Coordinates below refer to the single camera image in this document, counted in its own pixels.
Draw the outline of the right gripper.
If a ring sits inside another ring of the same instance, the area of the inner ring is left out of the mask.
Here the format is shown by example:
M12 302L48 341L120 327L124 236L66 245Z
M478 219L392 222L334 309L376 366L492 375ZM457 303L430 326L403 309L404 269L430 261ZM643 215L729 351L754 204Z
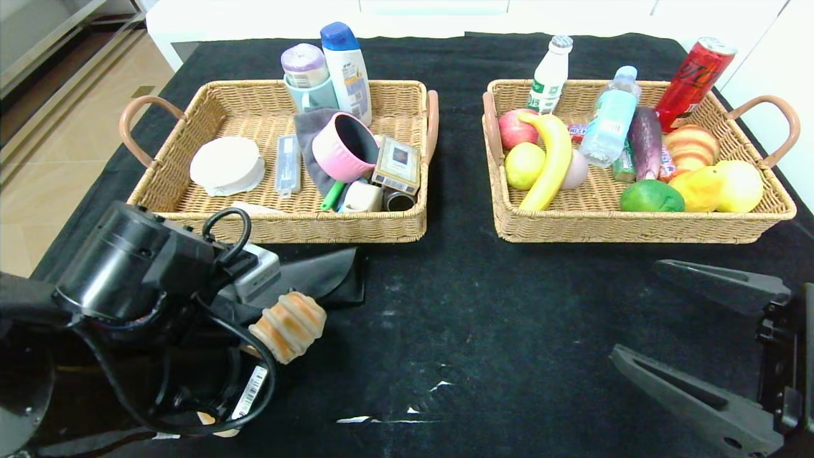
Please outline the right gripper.
M792 298L783 280L770 275L675 259L655 261L654 269L668 283L741 315L771 313L758 333L760 404L615 345L610 359L623 376L727 457L768 457L784 446L784 435L811 436L812 283Z

